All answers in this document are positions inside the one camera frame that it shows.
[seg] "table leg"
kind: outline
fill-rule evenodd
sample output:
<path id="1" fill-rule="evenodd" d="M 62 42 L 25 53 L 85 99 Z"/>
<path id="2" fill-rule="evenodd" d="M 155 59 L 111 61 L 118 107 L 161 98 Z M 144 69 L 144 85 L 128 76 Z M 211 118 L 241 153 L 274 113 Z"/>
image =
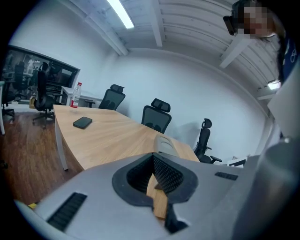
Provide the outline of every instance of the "table leg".
<path id="1" fill-rule="evenodd" d="M 60 94 L 63 94 L 63 93 L 64 93 L 64 90 L 63 90 L 63 88 L 61 88 Z"/>
<path id="2" fill-rule="evenodd" d="M 71 102 L 71 96 L 68 95 L 67 96 L 67 104 L 66 104 L 66 106 L 70 106 L 70 102 Z"/>
<path id="3" fill-rule="evenodd" d="M 56 137 L 57 151 L 58 151 L 58 155 L 60 157 L 62 167 L 64 168 L 64 170 L 68 170 L 68 166 L 67 166 L 67 162 L 66 162 L 66 158 L 65 158 L 65 154 L 64 154 L 64 149 L 62 147 L 60 127 L 58 126 L 56 119 L 55 119 L 55 137 Z"/>
<path id="4" fill-rule="evenodd" d="M 2 90 L 3 90 L 3 86 L 0 87 L 0 107 L 2 106 Z M 4 135 L 5 131 L 4 131 L 3 117 L 2 117 L 1 109 L 0 109 L 0 126 L 1 126 L 1 133 L 2 133 L 2 135 Z"/>

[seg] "water bottle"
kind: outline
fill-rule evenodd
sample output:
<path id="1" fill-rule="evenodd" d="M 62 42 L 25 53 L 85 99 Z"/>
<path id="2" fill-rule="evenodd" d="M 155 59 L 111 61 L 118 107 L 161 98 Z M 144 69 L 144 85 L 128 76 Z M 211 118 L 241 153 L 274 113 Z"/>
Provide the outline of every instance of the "water bottle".
<path id="1" fill-rule="evenodd" d="M 71 107 L 77 108 L 80 95 L 81 95 L 81 82 L 78 83 L 77 87 L 75 87 L 73 91 L 72 101 L 71 101 Z"/>

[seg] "fluorescent light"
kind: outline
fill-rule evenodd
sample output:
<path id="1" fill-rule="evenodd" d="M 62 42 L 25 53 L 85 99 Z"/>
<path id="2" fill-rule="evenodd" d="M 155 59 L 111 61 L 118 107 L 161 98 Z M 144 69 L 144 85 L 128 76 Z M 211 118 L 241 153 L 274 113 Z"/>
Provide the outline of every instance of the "fluorescent light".
<path id="1" fill-rule="evenodd" d="M 271 90 L 274 90 L 274 89 L 280 88 L 281 87 L 281 83 L 280 83 L 279 80 L 274 80 L 274 81 L 271 81 L 271 82 L 268 83 L 268 87 Z"/>
<path id="2" fill-rule="evenodd" d="M 128 16 L 126 10 L 120 3 L 120 0 L 107 0 L 109 4 L 112 6 L 112 8 L 115 10 L 115 12 L 118 14 L 121 21 L 124 23 L 125 27 L 128 28 L 134 28 L 134 25 Z"/>

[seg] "black phone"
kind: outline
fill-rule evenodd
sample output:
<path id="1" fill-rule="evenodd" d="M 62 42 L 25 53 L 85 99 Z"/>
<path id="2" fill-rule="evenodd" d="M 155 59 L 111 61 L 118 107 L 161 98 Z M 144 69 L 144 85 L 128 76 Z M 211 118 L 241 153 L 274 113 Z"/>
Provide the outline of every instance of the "black phone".
<path id="1" fill-rule="evenodd" d="M 73 126 L 77 128 L 85 129 L 89 124 L 91 124 L 92 121 L 93 119 L 82 117 L 77 121 L 73 122 Z"/>

